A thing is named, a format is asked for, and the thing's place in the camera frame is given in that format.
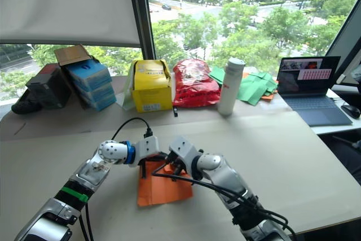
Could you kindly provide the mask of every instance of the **brown box lid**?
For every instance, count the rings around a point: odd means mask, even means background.
[[[60,66],[91,59],[91,56],[82,45],[75,45],[54,50]]]

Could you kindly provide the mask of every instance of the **water bottle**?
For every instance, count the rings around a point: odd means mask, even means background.
[[[241,85],[243,68],[244,61],[236,58],[230,58],[226,64],[221,99],[218,103],[218,112],[222,115],[229,115],[233,111]]]

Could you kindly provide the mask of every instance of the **window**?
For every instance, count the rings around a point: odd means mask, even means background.
[[[170,67],[233,56],[276,75],[281,57],[325,55],[356,0],[148,1],[156,55]]]
[[[54,50],[68,45],[0,45],[0,100],[19,98],[25,84],[47,63],[56,63]],[[90,55],[108,67],[112,76],[126,75],[133,59],[143,59],[141,49],[85,46]]]

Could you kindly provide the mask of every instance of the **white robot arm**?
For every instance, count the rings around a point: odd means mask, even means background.
[[[86,160],[70,177],[54,198],[49,199],[28,224],[19,232],[15,241],[67,241],[73,225],[92,194],[107,177],[113,164],[137,166],[143,159],[159,154],[155,136],[132,145],[129,141],[104,141],[94,156]]]
[[[291,240],[282,228],[272,220],[272,217],[267,215],[257,196],[252,193],[239,173],[229,166],[223,155],[203,154],[202,150],[198,151],[193,144],[183,137],[178,137],[169,146],[169,151],[170,154],[166,162],[175,166],[175,175],[184,169],[195,180],[206,178],[213,185],[240,195],[236,198],[239,198],[243,204],[219,192],[217,193],[222,203],[233,215],[233,223],[239,225],[246,240]]]

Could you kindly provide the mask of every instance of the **red bag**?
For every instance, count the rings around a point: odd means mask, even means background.
[[[203,107],[216,104],[221,90],[215,80],[208,74],[208,65],[200,59],[185,59],[178,62],[175,73],[174,106]]]

